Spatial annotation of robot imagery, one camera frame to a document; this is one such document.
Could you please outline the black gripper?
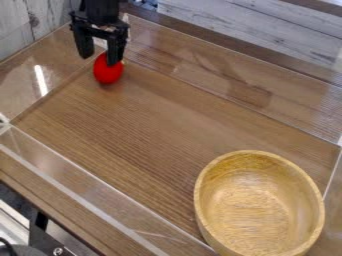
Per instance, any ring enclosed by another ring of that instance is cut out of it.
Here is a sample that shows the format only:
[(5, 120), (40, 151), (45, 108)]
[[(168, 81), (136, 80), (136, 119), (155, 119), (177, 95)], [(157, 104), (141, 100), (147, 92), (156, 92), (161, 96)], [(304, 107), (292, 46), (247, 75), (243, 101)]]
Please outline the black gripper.
[(92, 37), (107, 39), (107, 65), (121, 61), (127, 45), (129, 25), (119, 17), (89, 17), (84, 11), (72, 11), (71, 30), (79, 55), (87, 59), (93, 55)]

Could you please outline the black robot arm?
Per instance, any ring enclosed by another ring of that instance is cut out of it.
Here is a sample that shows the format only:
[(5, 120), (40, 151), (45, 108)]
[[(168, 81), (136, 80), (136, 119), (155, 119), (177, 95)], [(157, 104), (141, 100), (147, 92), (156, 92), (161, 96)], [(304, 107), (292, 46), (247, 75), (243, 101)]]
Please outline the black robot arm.
[(119, 18), (120, 0), (81, 0), (79, 9), (69, 12), (71, 31), (83, 59), (95, 53), (93, 39), (107, 42), (107, 65), (123, 60), (129, 25)]

